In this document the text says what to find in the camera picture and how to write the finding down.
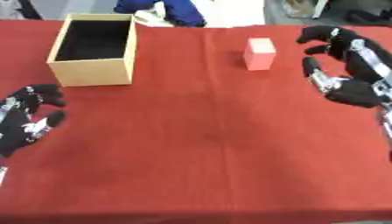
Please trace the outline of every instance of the red tablecloth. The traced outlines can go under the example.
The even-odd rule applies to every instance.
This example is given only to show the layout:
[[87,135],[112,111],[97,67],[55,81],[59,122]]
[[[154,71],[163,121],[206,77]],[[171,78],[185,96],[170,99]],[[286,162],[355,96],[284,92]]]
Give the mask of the red tablecloth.
[[[60,26],[0,22],[1,95],[56,81],[45,61]],[[63,89],[68,119],[8,161],[0,222],[392,220],[392,164],[375,112],[313,89],[300,30],[138,26],[133,84]],[[392,46],[387,28],[357,30]],[[245,69],[251,37],[275,43],[270,71]]]

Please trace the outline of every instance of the blue cloth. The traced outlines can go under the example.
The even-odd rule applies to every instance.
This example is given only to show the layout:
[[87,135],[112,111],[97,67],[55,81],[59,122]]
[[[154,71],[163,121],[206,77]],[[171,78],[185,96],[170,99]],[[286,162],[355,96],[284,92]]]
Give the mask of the blue cloth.
[[[166,20],[179,26],[204,26],[206,21],[191,0],[163,0]],[[135,13],[148,10],[158,0],[118,0],[115,12]]]
[[115,12],[135,13],[154,7],[156,0],[118,0]]

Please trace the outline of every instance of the pink cube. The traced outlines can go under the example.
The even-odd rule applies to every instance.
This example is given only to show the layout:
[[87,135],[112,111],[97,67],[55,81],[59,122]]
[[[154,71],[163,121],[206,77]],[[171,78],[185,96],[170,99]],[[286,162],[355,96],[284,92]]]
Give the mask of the pink cube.
[[269,38],[250,38],[244,58],[250,71],[269,70],[277,54]]

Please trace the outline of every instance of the robotic hand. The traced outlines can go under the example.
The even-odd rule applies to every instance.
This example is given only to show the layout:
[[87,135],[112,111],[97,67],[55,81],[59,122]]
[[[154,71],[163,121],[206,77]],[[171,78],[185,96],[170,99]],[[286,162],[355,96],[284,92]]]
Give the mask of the robotic hand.
[[48,116],[32,121],[41,104],[64,107],[62,93],[53,84],[23,87],[0,101],[0,156],[8,158],[16,149],[35,143],[65,118],[55,110]]
[[305,51],[307,54],[327,53],[345,62],[351,77],[328,77],[313,57],[303,60],[305,77],[328,100],[363,108],[379,107],[381,125],[392,140],[392,55],[373,40],[339,27],[304,28],[297,42],[311,40],[328,44],[311,47]]

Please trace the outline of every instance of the cardboard box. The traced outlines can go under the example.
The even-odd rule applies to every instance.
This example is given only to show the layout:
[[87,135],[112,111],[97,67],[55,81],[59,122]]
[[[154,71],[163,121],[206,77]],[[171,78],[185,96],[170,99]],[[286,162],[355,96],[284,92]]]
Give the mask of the cardboard box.
[[47,64],[63,87],[126,85],[132,82],[137,47],[128,14],[70,14]]
[[277,52],[269,38],[250,38],[244,58],[250,71],[269,70]]

